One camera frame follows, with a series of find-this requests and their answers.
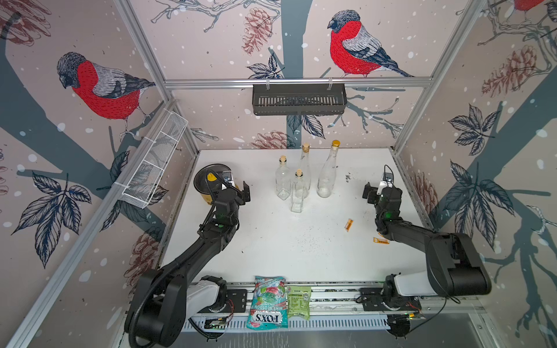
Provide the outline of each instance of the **bird head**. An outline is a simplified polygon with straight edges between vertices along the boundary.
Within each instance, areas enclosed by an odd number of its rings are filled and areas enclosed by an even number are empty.
[[[84,56],[76,52],[69,52],[60,58],[58,61],[58,76],[60,77],[60,82],[64,88],[72,86],[73,88],[79,88],[79,79],[77,77],[77,68],[83,62],[86,62]]]
[[[337,12],[329,22],[327,26],[328,29],[332,29],[335,34],[338,34],[339,31],[344,27],[344,25],[351,21],[360,21],[360,15],[352,10],[352,9],[345,9],[343,11]]]

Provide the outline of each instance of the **bullfinch illustration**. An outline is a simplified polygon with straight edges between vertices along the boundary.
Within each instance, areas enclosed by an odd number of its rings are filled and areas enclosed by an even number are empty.
[[[391,70],[402,76],[412,75],[399,69],[381,47],[379,40],[371,36],[360,22],[360,15],[351,9],[333,16],[327,28],[331,33],[331,58],[348,74],[367,76],[372,71]]]
[[[58,75],[64,88],[71,86],[87,106],[97,115],[111,120],[125,120],[128,131],[128,116],[139,107],[143,92],[154,86],[154,82],[133,77],[120,69],[106,68],[85,59],[79,53],[69,52],[58,61]]]

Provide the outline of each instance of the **snack bag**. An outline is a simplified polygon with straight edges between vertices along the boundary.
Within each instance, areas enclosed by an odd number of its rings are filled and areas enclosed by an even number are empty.
[[[288,327],[285,279],[255,277],[255,290],[246,326],[254,330]]]
[[[311,286],[288,286],[288,318],[295,315],[310,319]]]

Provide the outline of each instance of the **tall glass bottle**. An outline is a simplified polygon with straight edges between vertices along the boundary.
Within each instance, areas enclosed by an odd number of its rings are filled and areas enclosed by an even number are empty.
[[[304,198],[309,195],[311,187],[311,171],[310,171],[310,144],[304,143],[302,145],[302,157],[300,158],[300,165],[298,166],[304,174],[305,191]]]
[[[294,213],[301,213],[302,207],[304,206],[304,174],[301,169],[296,171],[294,175],[294,180],[291,183],[292,196],[290,196],[290,211]]]
[[[275,171],[275,183],[277,196],[285,200],[290,195],[290,171],[286,166],[286,156],[280,156],[278,169]]]
[[[327,158],[321,173],[319,173],[319,180],[317,181],[317,194],[319,197],[327,198],[333,193],[336,179],[336,153],[339,151],[339,146],[340,141],[333,140],[329,158]]]

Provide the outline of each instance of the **white mesh basket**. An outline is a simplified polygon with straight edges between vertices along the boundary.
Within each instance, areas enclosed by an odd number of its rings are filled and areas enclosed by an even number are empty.
[[[188,121],[185,118],[175,112],[170,112],[141,164],[126,184],[121,200],[139,208],[149,205],[187,125]]]

